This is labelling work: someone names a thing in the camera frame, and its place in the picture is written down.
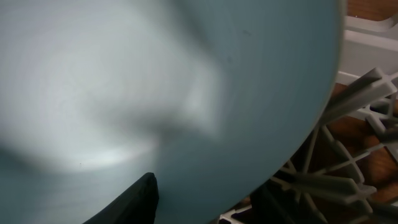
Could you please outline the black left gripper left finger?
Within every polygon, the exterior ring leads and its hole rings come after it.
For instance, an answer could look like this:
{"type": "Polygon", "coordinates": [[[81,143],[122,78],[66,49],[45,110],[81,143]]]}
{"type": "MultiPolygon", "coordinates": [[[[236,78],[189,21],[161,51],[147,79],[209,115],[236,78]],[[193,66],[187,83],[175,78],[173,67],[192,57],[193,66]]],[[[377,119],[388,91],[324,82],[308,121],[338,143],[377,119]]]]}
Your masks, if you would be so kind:
{"type": "Polygon", "coordinates": [[[157,179],[148,172],[83,224],[154,224],[158,202],[157,179]]]}

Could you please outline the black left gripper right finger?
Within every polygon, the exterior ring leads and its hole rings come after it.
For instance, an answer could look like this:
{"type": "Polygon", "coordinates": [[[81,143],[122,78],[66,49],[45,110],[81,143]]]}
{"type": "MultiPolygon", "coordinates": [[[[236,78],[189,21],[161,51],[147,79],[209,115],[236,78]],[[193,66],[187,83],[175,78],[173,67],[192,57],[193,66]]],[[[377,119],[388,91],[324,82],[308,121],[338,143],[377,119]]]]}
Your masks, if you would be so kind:
{"type": "Polygon", "coordinates": [[[259,223],[295,224],[292,201],[274,184],[262,184],[250,194],[252,210],[259,223]]]}

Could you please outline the light blue bowl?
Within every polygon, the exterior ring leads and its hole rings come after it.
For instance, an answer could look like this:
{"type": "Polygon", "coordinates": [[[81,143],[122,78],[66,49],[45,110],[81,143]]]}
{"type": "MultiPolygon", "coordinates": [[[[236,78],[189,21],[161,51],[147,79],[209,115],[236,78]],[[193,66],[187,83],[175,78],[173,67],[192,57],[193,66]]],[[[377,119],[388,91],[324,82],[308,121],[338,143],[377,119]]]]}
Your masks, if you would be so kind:
{"type": "Polygon", "coordinates": [[[84,223],[145,173],[206,223],[319,120],[344,1],[2,1],[1,222],[84,223]]]}

